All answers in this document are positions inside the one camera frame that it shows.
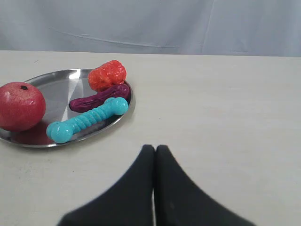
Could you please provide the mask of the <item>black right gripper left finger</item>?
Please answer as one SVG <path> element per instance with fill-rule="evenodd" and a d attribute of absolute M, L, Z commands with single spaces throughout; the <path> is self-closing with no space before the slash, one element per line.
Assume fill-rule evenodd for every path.
<path fill-rule="evenodd" d="M 144 145 L 126 173 L 106 192 L 65 214 L 60 226 L 151 226 L 154 148 Z"/>

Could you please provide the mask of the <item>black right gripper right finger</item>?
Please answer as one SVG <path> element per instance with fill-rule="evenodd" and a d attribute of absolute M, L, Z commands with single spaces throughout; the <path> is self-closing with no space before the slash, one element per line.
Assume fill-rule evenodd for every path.
<path fill-rule="evenodd" d="M 184 172 L 170 149 L 155 153 L 154 202 L 158 226 L 252 226 L 201 190 Z"/>

